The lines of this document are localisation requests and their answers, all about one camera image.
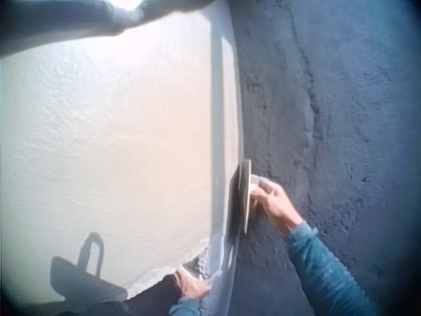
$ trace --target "hand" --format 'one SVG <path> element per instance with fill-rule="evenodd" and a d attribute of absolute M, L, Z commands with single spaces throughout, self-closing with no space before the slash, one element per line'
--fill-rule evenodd
<path fill-rule="evenodd" d="M 176 271 L 174 278 L 183 298 L 202 300 L 211 290 L 215 278 L 219 275 L 220 272 L 217 272 L 208 280 L 199 280 L 182 267 Z"/>
<path fill-rule="evenodd" d="M 284 189 L 269 179 L 259 177 L 259 187 L 251 192 L 251 197 L 263 206 L 270 221 L 285 233 L 303 221 Z"/>

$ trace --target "blue sleeve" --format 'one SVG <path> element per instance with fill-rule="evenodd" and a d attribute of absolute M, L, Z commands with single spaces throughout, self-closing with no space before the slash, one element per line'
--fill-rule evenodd
<path fill-rule="evenodd" d="M 287 237 L 289 256 L 316 315 L 379 315 L 355 279 L 318 239 L 317 229 L 302 222 Z"/>
<path fill-rule="evenodd" d="M 200 316 L 199 307 L 199 300 L 180 298 L 178 303 L 171 307 L 170 316 Z"/>

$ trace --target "white plaster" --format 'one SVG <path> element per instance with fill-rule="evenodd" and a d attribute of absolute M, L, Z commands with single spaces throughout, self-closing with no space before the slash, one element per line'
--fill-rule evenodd
<path fill-rule="evenodd" d="M 212 73 L 212 28 L 223 73 Z M 51 260 L 76 265 L 91 232 L 105 247 L 101 279 L 128 297 L 210 239 L 220 244 L 211 245 L 211 270 L 223 268 L 228 186 L 242 148 L 233 42 L 228 6 L 216 1 L 117 37 L 3 60 L 1 259 L 15 300 L 63 300 L 50 285 Z M 223 121 L 211 122 L 212 76 L 222 80 L 223 104 L 213 106 Z M 224 172 L 212 183 L 215 128 L 224 131 Z M 215 186 L 223 209 L 212 209 Z M 98 257 L 92 251 L 89 272 Z"/>

